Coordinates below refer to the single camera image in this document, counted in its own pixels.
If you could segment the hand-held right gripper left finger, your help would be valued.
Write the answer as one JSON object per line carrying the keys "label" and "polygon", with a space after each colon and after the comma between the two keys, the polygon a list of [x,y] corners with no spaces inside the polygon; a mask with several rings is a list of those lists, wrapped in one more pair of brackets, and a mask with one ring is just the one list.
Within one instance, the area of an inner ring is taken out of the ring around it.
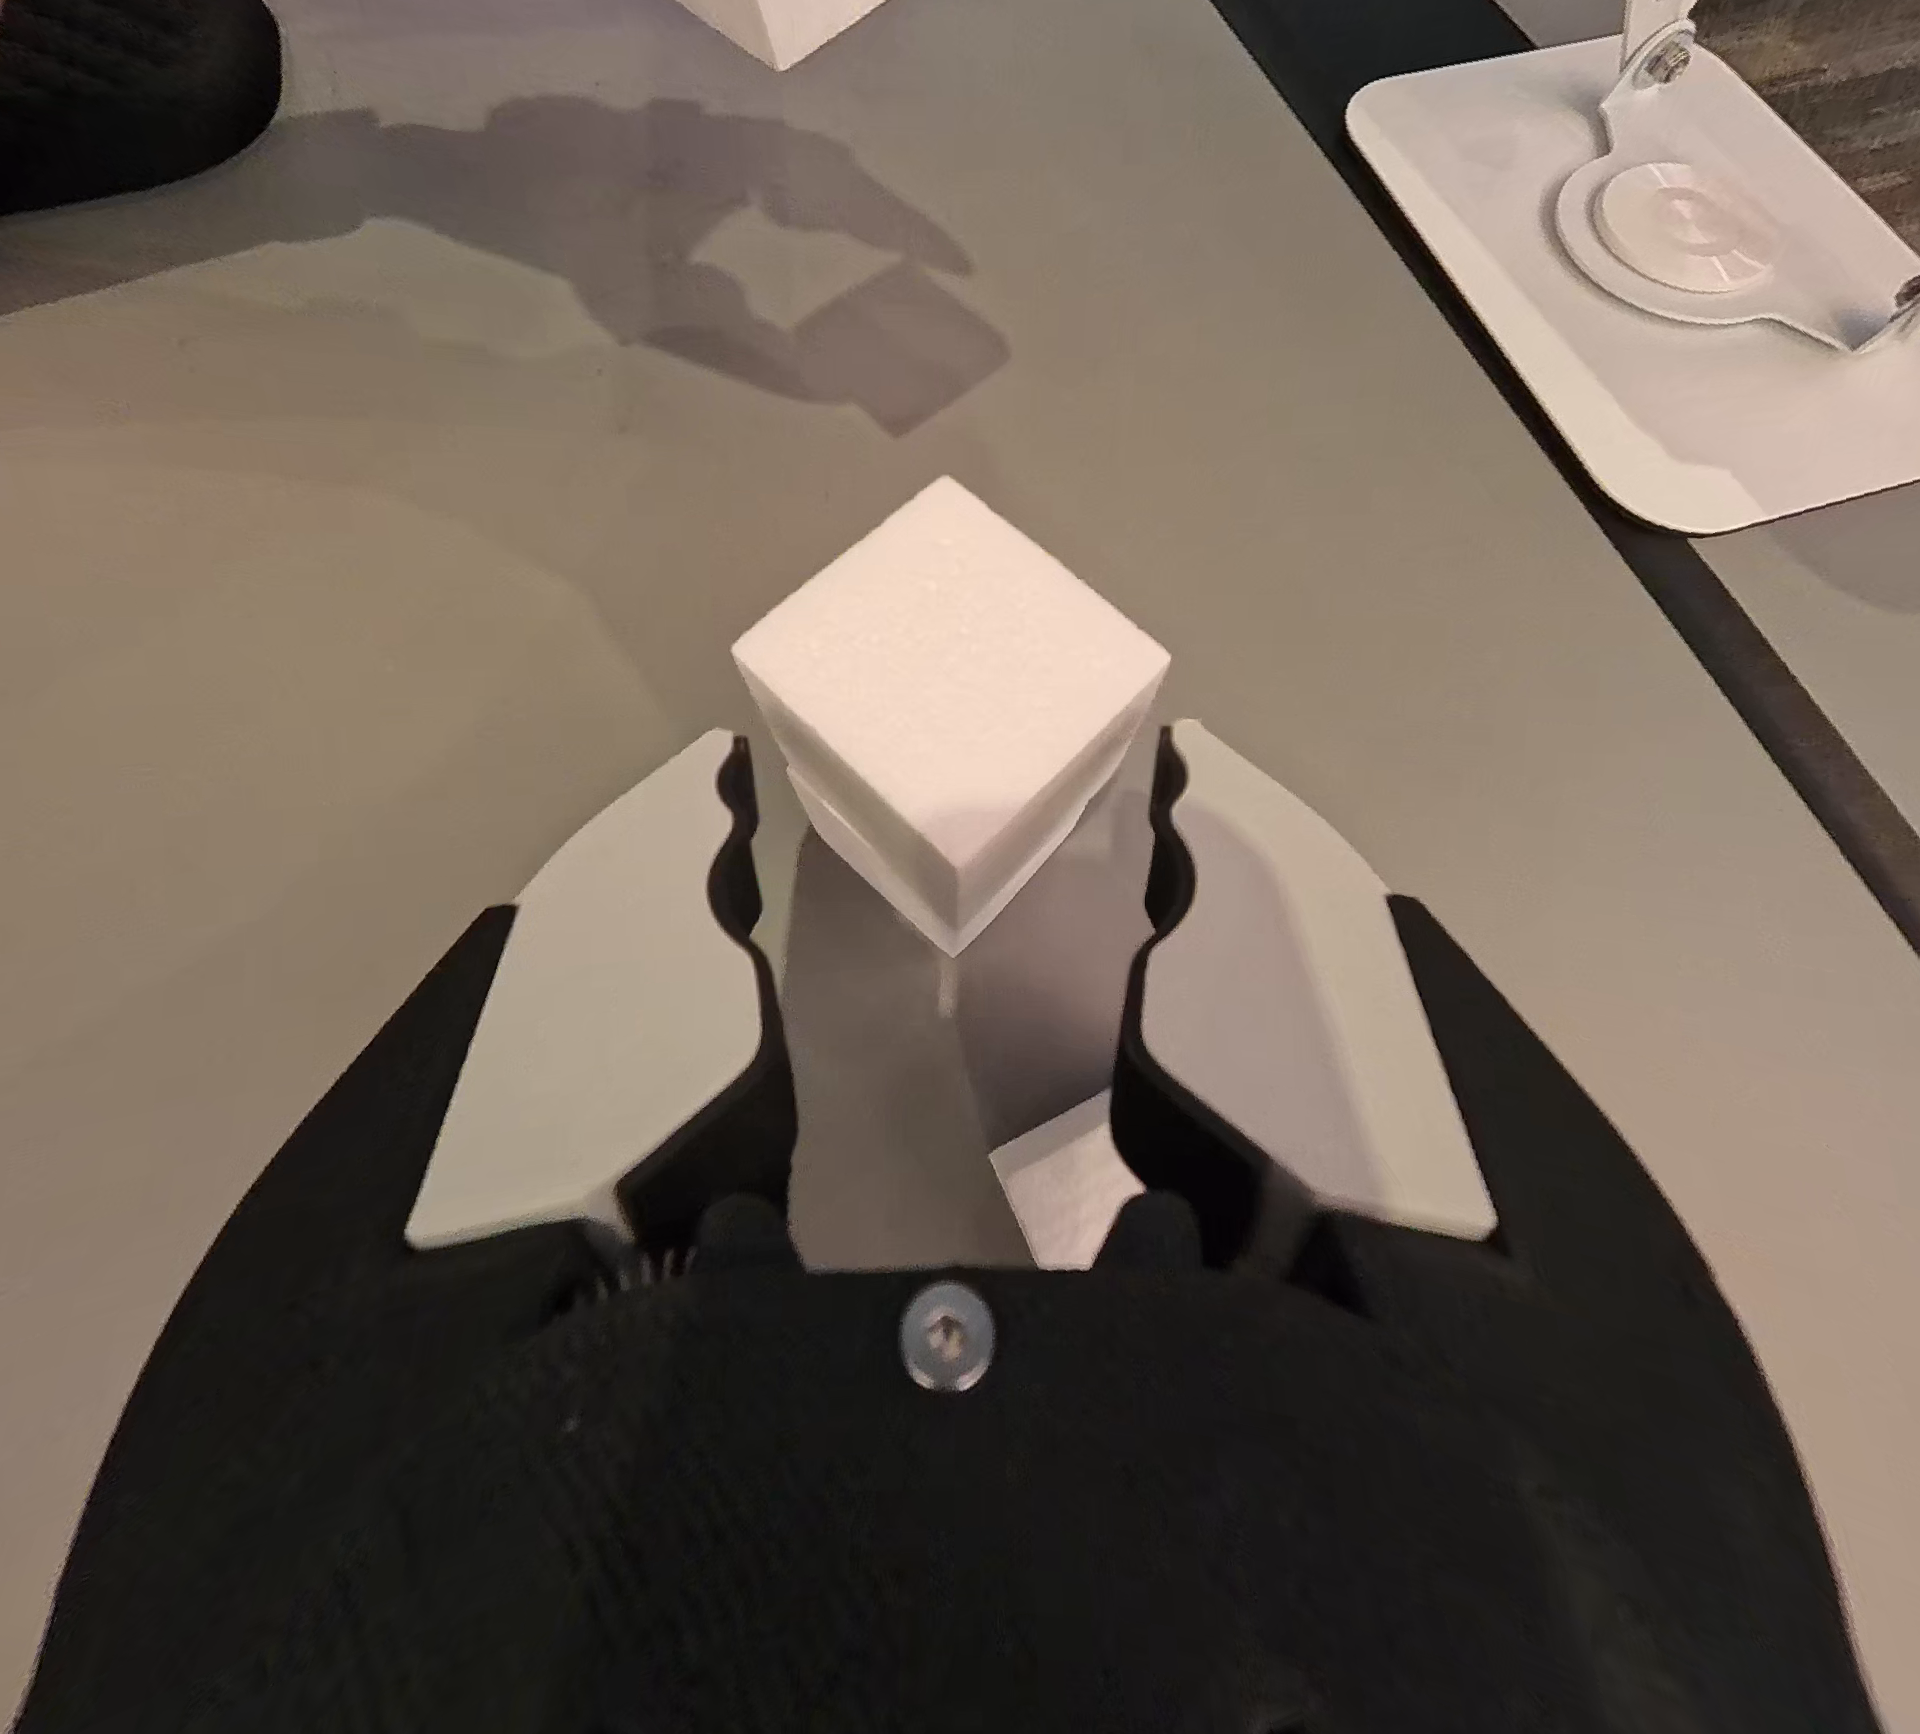
{"label": "hand-held right gripper left finger", "polygon": [[725,1197],[788,1215],[798,1093],[755,942],[755,827],[751,746],[711,729],[519,888],[410,1250],[561,1226],[664,1272]]}

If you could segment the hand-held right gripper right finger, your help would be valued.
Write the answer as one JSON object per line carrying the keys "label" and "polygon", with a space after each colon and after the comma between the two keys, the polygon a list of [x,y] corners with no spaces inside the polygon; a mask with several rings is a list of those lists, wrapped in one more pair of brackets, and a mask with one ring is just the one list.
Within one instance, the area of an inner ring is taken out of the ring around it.
{"label": "hand-held right gripper right finger", "polygon": [[1198,720],[1147,793],[1147,937],[1114,1144],[1218,1272],[1285,1270],[1330,1213],[1487,1241],[1498,1213],[1379,874]]}

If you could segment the wooden board document stand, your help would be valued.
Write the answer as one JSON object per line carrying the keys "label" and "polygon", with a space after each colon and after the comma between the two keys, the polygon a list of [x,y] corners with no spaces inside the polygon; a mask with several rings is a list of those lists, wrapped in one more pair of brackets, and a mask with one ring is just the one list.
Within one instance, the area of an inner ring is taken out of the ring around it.
{"label": "wooden board document stand", "polygon": [[1345,129],[1596,485],[1718,535],[1916,482],[1916,251],[1695,3],[1384,75]]}

